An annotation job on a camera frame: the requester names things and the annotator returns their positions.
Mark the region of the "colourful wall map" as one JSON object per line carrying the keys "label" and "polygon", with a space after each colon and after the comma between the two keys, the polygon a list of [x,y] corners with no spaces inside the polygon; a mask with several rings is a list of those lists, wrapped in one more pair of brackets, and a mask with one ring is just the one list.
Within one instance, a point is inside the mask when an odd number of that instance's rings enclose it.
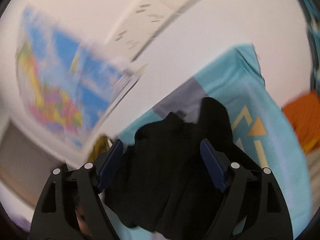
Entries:
{"label": "colourful wall map", "polygon": [[44,12],[22,12],[16,75],[27,112],[67,145],[81,148],[137,83],[126,61],[82,42]]}

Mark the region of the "orange stool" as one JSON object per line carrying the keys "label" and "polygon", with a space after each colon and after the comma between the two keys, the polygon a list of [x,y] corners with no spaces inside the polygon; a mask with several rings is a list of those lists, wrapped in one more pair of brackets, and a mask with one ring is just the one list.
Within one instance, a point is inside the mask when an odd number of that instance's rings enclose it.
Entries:
{"label": "orange stool", "polygon": [[319,148],[319,95],[314,91],[303,94],[282,109],[291,124],[305,154]]}

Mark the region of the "white wall socket panel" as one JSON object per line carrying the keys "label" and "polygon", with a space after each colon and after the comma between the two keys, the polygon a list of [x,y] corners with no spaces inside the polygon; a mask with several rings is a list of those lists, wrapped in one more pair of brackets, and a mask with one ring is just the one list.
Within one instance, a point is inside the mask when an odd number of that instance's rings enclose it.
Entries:
{"label": "white wall socket panel", "polygon": [[200,0],[139,0],[106,44],[107,51],[135,61],[180,14]]}

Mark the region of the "black coat with gold buttons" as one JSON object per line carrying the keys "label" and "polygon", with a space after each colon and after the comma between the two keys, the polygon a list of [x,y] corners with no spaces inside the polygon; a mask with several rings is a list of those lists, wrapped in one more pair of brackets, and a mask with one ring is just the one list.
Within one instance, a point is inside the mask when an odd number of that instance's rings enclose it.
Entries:
{"label": "black coat with gold buttons", "polygon": [[258,168],[234,144],[226,108],[206,97],[197,123],[170,113],[135,133],[106,190],[106,206],[128,228],[167,239],[203,239],[222,202],[200,154],[203,139],[229,160]]}

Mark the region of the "mustard yellow garment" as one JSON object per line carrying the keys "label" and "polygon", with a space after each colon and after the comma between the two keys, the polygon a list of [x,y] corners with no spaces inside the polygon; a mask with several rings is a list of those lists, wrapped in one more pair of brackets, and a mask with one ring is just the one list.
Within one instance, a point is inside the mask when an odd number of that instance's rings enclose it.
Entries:
{"label": "mustard yellow garment", "polygon": [[93,163],[101,153],[107,152],[112,145],[113,141],[109,137],[101,135],[93,145],[92,151],[87,158],[87,162]]}

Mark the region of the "teal patterned bed sheet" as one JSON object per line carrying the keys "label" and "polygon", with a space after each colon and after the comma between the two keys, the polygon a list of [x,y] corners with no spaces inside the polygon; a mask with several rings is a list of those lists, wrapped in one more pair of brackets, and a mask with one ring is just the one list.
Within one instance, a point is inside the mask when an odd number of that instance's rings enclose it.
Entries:
{"label": "teal patterned bed sheet", "polygon": [[[144,125],[182,112],[183,121],[196,123],[202,99],[210,97],[227,110],[234,144],[258,166],[269,167],[289,210],[293,237],[305,229],[311,214],[311,190],[306,162],[296,136],[265,89],[254,47],[240,44],[228,49],[118,133],[127,145]],[[111,210],[111,223],[120,239],[151,239],[154,233],[128,228]]]}

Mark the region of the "teal perforated plastic rack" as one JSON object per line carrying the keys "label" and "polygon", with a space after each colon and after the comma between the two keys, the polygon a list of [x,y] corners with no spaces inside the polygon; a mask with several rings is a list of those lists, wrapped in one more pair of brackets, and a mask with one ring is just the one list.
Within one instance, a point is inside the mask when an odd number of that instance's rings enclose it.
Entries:
{"label": "teal perforated plastic rack", "polygon": [[298,1],[306,19],[306,33],[312,57],[310,88],[319,94],[319,0]]}

